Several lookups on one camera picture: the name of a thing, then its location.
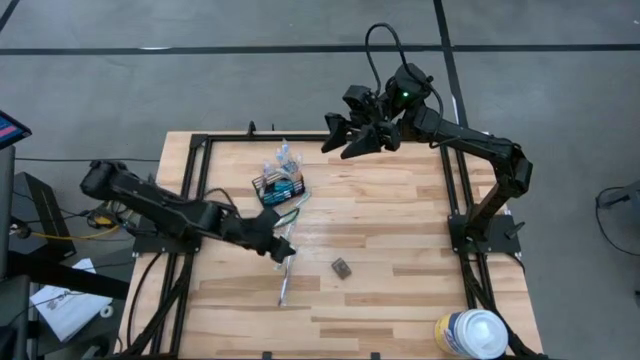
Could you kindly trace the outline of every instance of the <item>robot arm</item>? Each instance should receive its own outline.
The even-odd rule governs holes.
[[[158,231],[176,241],[194,236],[219,239],[282,263],[295,254],[287,240],[273,236],[280,216],[265,209],[256,218],[243,219],[233,204],[184,199],[144,181],[121,162],[93,161],[80,184],[82,192],[99,200],[115,200],[151,220]]]
[[[396,151],[402,140],[412,140],[437,143],[432,148],[446,144],[488,160],[495,171],[496,185],[473,206],[465,221],[465,236],[483,242],[500,207],[528,191],[533,165],[518,144],[461,127],[427,107],[424,100],[433,92],[431,81],[433,77],[427,77],[414,64],[403,64],[379,96],[365,86],[350,86],[342,97],[350,108],[350,119],[334,113],[325,115],[330,135],[322,152],[345,145],[350,136],[352,142],[342,152],[343,159],[380,152],[382,147]]]

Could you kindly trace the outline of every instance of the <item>yellow cable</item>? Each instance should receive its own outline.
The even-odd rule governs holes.
[[[37,236],[37,237],[41,237],[41,238],[46,238],[46,239],[55,239],[55,240],[91,240],[91,239],[95,239],[101,236],[105,236],[108,234],[111,234],[112,232],[118,230],[120,227],[119,226],[114,226],[111,229],[107,230],[107,231],[103,231],[101,233],[97,233],[94,235],[86,235],[86,236],[54,236],[54,235],[47,235],[47,234],[43,234],[43,233],[37,233],[37,232],[33,232],[31,233],[33,236]]]

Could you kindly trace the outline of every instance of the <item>yellow label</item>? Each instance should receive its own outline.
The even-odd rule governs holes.
[[[442,351],[447,352],[451,355],[458,355],[458,353],[456,353],[451,348],[451,346],[449,346],[449,342],[447,341],[446,333],[447,331],[449,331],[449,320],[451,320],[451,314],[441,317],[440,320],[436,322],[436,344],[438,344],[438,347],[440,347]]]

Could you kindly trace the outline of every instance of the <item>small gray object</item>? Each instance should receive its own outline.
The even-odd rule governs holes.
[[[100,310],[100,316],[103,318],[110,318],[113,315],[113,307],[111,305],[107,305]]]
[[[334,261],[333,264],[331,264],[331,267],[342,280],[351,275],[351,269],[349,268],[349,265],[347,265],[347,263],[344,262],[342,258],[338,258],[338,260]]]

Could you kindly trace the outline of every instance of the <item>black floor line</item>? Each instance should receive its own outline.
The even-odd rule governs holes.
[[[440,45],[403,45],[407,52],[442,51]],[[361,53],[364,45],[210,46],[167,48],[40,48],[0,49],[0,55],[214,55],[214,54],[314,54]],[[397,52],[395,45],[371,45],[372,52]]]
[[[9,3],[9,6],[7,6],[7,9],[2,14],[2,17],[0,17],[0,32],[2,32],[2,29],[4,29],[4,27],[7,25],[9,18],[11,18],[11,15],[13,14],[13,11],[16,9],[16,6],[18,6],[19,2],[20,0],[11,0],[11,2]]]
[[[458,70],[456,69],[456,62],[453,57],[451,46],[451,39],[449,38],[447,18],[444,15],[444,7],[442,6],[442,0],[433,0],[433,6],[436,11],[436,19],[438,21],[440,38],[442,39],[442,51],[444,53],[444,63],[447,67],[447,76],[449,77],[451,95],[453,95],[454,98],[453,106],[456,111],[456,114],[445,115],[444,117],[451,120],[453,120],[455,117],[457,118],[457,121],[461,126],[469,127],[469,122],[467,121],[467,112],[464,107],[464,101],[462,100],[462,90],[460,88]]]
[[[454,52],[639,51],[640,44],[453,45],[451,49]]]

